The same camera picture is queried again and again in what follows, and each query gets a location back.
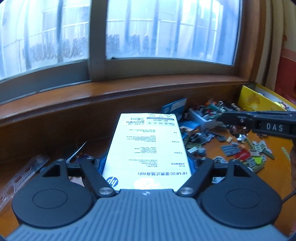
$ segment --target black cable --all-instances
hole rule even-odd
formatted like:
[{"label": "black cable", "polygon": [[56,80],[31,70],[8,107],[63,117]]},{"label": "black cable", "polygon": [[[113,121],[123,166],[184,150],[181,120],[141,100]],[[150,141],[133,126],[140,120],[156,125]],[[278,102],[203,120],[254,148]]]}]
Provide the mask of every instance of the black cable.
[{"label": "black cable", "polygon": [[291,192],[288,196],[286,196],[283,200],[282,200],[282,204],[284,204],[286,201],[288,201],[291,197],[293,197],[294,195],[296,195],[296,190],[294,190],[293,192]]}]

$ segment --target window frame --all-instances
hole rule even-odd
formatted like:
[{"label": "window frame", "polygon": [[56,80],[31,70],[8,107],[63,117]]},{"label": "window frame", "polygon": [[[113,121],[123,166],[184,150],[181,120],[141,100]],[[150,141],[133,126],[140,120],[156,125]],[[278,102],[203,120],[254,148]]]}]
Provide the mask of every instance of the window frame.
[{"label": "window frame", "polygon": [[[243,39],[243,23],[254,22],[252,19],[247,19],[244,16],[246,14],[244,10],[245,5],[250,5],[250,3],[246,0],[240,0],[237,47],[234,64],[229,66],[205,61],[172,58],[124,58],[107,60],[106,38],[102,32],[106,32],[108,0],[93,0],[90,3],[89,17],[89,58],[55,66],[46,66],[1,80],[0,104],[49,89],[112,78],[175,73],[241,76],[238,72],[238,69],[242,66],[241,59],[243,55],[241,51],[243,49],[243,43],[247,41]],[[257,42],[253,41],[251,45],[256,47]]]}]

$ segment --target metal bolt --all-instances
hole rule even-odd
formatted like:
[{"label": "metal bolt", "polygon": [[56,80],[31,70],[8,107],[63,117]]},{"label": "metal bolt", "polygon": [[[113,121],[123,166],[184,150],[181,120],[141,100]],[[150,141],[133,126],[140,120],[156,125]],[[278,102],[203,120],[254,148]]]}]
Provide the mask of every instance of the metal bolt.
[{"label": "metal bolt", "polygon": [[113,189],[109,187],[100,188],[99,190],[99,193],[101,195],[110,195],[112,192],[113,192]]},{"label": "metal bolt", "polygon": [[183,195],[190,195],[193,193],[193,189],[190,187],[183,187],[180,189],[180,193]]}]

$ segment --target gray ribbed panel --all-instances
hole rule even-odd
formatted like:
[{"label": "gray ribbed panel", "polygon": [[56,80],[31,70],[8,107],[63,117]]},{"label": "gray ribbed panel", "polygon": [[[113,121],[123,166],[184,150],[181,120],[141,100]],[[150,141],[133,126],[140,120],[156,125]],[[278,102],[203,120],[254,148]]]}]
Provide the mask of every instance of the gray ribbed panel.
[{"label": "gray ribbed panel", "polygon": [[25,225],[8,241],[282,241],[287,238],[272,225],[240,230],[207,217],[192,198],[170,189],[121,190],[99,199],[90,213],[63,228],[39,230]]}]

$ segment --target barcode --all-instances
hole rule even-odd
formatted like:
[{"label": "barcode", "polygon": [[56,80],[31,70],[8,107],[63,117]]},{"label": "barcode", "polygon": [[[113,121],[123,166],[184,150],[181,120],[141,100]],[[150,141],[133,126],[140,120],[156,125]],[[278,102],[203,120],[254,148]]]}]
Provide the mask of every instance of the barcode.
[{"label": "barcode", "polygon": [[144,124],[144,121],[143,120],[127,121],[126,123],[129,123],[129,124]]},{"label": "barcode", "polygon": [[144,119],[143,117],[131,118],[131,121],[133,121],[133,120],[143,120],[143,119]]}]

